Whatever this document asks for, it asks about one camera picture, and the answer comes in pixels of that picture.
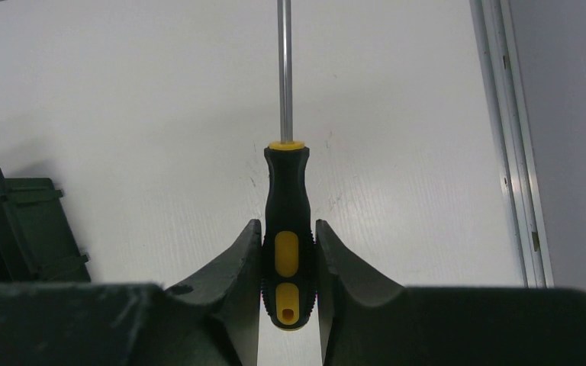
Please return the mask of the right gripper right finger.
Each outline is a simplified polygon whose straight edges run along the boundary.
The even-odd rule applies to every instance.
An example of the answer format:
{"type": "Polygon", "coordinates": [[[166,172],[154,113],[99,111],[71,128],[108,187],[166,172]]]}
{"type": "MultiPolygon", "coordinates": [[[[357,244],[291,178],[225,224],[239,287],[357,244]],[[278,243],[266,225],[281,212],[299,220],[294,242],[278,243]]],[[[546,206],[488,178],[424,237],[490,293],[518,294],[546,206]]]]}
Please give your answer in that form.
{"type": "Polygon", "coordinates": [[[316,223],[325,365],[586,365],[586,292],[404,287],[316,223]]]}

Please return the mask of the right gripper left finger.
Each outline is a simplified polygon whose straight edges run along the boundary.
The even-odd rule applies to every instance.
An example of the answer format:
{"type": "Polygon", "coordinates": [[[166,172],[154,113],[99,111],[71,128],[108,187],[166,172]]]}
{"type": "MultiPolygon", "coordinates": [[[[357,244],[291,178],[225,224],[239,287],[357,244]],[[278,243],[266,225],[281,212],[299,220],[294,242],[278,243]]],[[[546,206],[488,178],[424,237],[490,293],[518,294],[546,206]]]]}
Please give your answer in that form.
{"type": "Polygon", "coordinates": [[[0,284],[0,365],[255,365],[261,225],[171,287],[0,284]]]}

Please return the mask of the black yellow screwdriver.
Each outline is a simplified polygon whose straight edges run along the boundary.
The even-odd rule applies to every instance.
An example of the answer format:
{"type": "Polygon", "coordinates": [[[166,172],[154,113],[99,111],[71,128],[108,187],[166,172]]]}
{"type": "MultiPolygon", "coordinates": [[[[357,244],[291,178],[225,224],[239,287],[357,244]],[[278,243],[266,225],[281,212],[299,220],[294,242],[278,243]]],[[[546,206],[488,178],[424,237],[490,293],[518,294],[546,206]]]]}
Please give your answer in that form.
{"type": "Polygon", "coordinates": [[[279,1],[280,138],[264,150],[269,170],[262,243],[262,299],[274,326],[305,326],[316,298],[315,244],[305,185],[310,150],[293,135],[291,3],[279,1]]]}

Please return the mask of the black plastic bin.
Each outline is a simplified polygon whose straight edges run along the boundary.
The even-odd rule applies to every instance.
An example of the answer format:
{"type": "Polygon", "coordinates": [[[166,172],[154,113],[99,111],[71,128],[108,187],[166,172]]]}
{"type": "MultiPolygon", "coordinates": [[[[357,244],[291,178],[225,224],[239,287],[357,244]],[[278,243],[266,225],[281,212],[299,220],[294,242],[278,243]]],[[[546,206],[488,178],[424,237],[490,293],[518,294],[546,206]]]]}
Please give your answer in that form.
{"type": "Polygon", "coordinates": [[[0,169],[0,283],[91,280],[62,197],[50,178],[6,178],[0,169]]]}

